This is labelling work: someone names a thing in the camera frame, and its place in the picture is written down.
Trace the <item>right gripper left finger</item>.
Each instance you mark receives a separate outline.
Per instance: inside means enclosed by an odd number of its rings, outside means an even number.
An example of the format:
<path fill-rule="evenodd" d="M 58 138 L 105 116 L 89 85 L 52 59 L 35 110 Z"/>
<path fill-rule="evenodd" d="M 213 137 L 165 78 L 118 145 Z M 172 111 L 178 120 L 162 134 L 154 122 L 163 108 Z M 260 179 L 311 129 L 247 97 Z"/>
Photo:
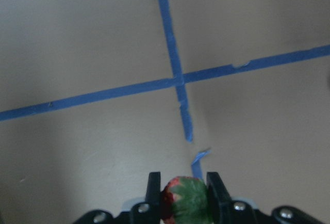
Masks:
<path fill-rule="evenodd" d="M 130 223 L 160 223 L 160 172 L 150 172 L 148 175 L 145 198 L 136 203 L 130 210 Z"/>

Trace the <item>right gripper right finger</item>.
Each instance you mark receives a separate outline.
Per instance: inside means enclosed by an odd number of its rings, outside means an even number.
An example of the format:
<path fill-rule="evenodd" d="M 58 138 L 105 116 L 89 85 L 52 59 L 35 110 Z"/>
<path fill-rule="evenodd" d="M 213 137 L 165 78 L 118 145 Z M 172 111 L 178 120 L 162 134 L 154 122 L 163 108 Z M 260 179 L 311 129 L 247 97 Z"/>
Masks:
<path fill-rule="evenodd" d="M 217 172 L 206 176 L 208 203 L 214 223 L 258 223 L 256 214 L 249 202 L 232 199 Z"/>

